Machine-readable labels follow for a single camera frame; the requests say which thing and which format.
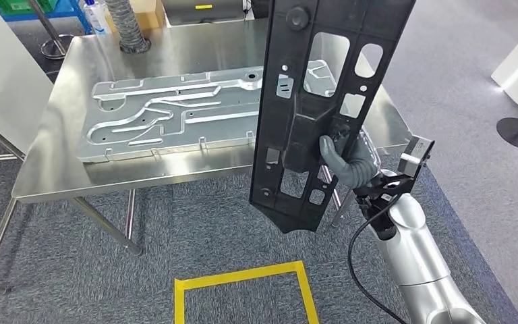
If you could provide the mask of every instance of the yellow tape square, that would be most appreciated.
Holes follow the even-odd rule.
[[[299,288],[301,290],[301,295],[303,296],[303,303],[305,304],[305,311],[307,313],[308,323],[318,324],[318,317],[316,315],[316,309],[314,307],[311,288],[309,287],[307,272],[305,271],[303,261],[281,263],[280,265],[268,265],[266,267],[222,273],[219,275],[208,275],[206,277],[199,277],[186,280],[176,279],[174,281],[173,289],[174,323],[184,324],[184,292],[186,290],[205,288],[221,284],[229,284],[231,282],[267,277],[269,275],[280,275],[283,273],[290,272],[297,273],[297,280],[299,281]]]

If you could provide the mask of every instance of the robotic arm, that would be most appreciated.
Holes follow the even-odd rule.
[[[453,281],[444,257],[426,225],[419,202],[410,195],[433,141],[414,136],[402,154],[398,173],[380,169],[380,158],[364,128],[345,161],[329,136],[321,136],[320,153],[340,181],[351,186],[367,222],[349,245],[349,268],[361,291],[400,323],[396,314],[362,287],[351,263],[354,241],[370,225],[378,248],[406,303],[412,323],[485,324]]]

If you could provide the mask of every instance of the gray carpet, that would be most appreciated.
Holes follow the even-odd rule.
[[[394,167],[394,159],[386,165]],[[15,166],[2,162],[0,172],[10,177]],[[7,196],[9,184],[0,181],[0,196]],[[317,233],[284,235],[248,204],[249,185],[248,175],[239,175],[140,190],[134,227],[134,240],[144,248],[140,257],[67,202],[22,205],[0,251],[0,283],[15,287],[0,296],[0,323],[172,323],[174,278],[295,260],[306,265],[321,323],[393,322],[349,277],[346,247],[361,223],[358,211],[339,229],[329,226],[329,209]],[[518,323],[429,170],[414,194],[463,294],[488,323]],[[126,198],[125,192],[89,197],[120,228]],[[353,255],[363,284],[406,317],[369,231]],[[295,276],[285,274],[187,291],[185,319],[306,323],[306,313]]]

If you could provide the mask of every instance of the stainless steel table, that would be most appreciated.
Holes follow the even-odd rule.
[[[135,188],[217,177],[251,168],[252,145],[87,165],[76,158],[76,147],[87,109],[95,106],[90,93],[97,82],[262,65],[266,26],[266,21],[254,20],[168,28],[154,33],[150,38],[151,50],[140,55],[123,54],[110,36],[75,37],[36,140],[19,172],[13,197],[23,203],[73,199],[119,242],[130,247]],[[383,89],[376,96],[366,127],[375,145],[383,150],[405,146],[410,137]],[[115,190],[132,190],[126,235],[81,198]]]

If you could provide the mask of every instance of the rectangular hole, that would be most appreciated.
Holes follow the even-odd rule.
[[[320,205],[322,204],[322,201],[324,200],[324,192],[320,191],[319,189],[314,189],[311,191],[311,196],[309,197],[309,201],[312,204]]]
[[[268,147],[265,163],[275,165],[279,164],[279,151]]]
[[[362,110],[362,105],[364,104],[365,100],[366,97],[360,94],[347,93],[345,95],[343,105],[341,106],[341,115],[358,118],[358,114]]]
[[[382,54],[384,51],[382,47],[376,44],[366,44],[360,50],[356,65],[354,67],[354,73],[362,78],[371,78],[376,73]]]
[[[290,99],[293,83],[295,83],[295,80],[293,78],[290,78],[288,75],[285,74],[279,74],[279,80],[277,81],[277,96],[285,99]]]
[[[283,172],[283,181],[281,181],[280,191],[283,194],[288,194],[291,197],[301,198],[307,179],[309,178],[309,172],[298,173],[291,170],[285,169]]]
[[[311,51],[309,53],[309,61],[323,59],[322,56],[324,52],[325,64],[326,62],[332,62],[331,70],[333,71],[333,74],[330,76],[323,76],[320,75],[320,73],[324,73],[326,69],[322,69],[320,67],[308,67],[306,71],[307,75],[305,75],[305,81],[303,83],[305,91],[322,97],[332,97],[337,89],[337,83],[341,78],[341,72],[343,71],[349,48],[350,42],[348,38],[344,36],[329,34],[327,32],[318,32],[314,35]],[[315,87],[309,85],[308,82],[317,82],[319,86],[316,88],[324,88],[326,90],[324,93],[312,92],[311,89]]]

